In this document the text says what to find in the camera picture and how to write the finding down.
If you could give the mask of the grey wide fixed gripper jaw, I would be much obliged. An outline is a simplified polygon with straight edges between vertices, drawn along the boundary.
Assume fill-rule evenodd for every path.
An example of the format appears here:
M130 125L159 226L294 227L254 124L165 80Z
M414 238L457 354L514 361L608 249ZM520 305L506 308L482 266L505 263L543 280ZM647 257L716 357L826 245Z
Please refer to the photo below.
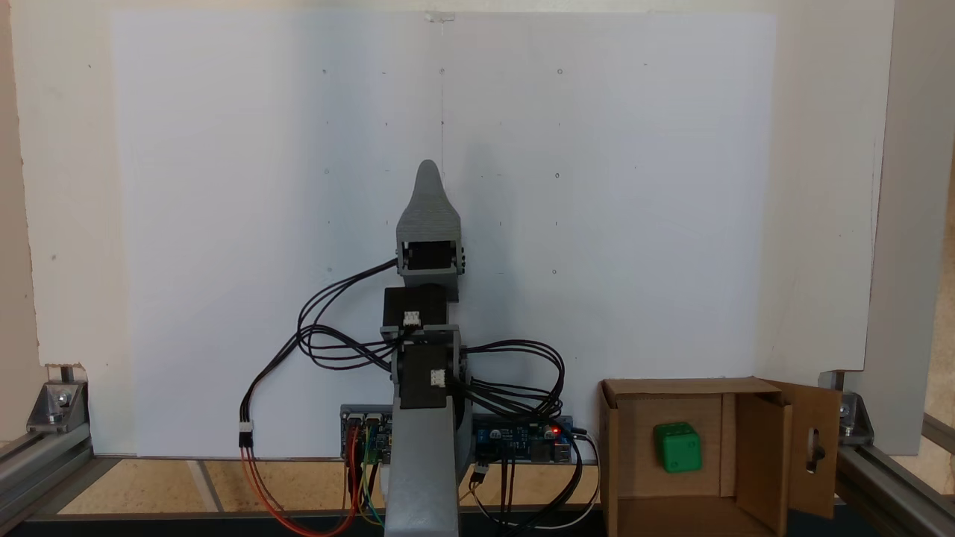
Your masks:
M451 204L439 167L423 160L405 210L395 226L397 242L462 242L460 214Z

